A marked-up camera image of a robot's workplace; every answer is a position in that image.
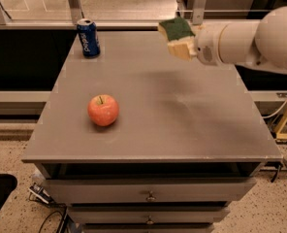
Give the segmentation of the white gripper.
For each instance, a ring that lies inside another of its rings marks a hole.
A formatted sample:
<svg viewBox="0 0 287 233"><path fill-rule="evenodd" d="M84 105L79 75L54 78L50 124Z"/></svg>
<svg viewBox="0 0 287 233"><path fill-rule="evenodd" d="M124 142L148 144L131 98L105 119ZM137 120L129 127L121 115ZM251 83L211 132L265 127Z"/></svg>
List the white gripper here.
<svg viewBox="0 0 287 233"><path fill-rule="evenodd" d="M189 36L170 41L167 44L169 53L188 61L197 56L205 65L223 65L219 44L226 27L227 24L225 23L192 25L191 30L196 38Z"/></svg>

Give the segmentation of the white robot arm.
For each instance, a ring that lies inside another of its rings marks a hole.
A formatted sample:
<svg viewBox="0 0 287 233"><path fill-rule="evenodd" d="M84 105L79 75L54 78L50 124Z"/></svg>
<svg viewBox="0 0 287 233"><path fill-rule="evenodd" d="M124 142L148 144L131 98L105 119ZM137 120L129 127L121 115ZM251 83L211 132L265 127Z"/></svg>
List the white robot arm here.
<svg viewBox="0 0 287 233"><path fill-rule="evenodd" d="M287 7L260 20L206 23L168 43L170 54L205 65L238 65L287 75Z"/></svg>

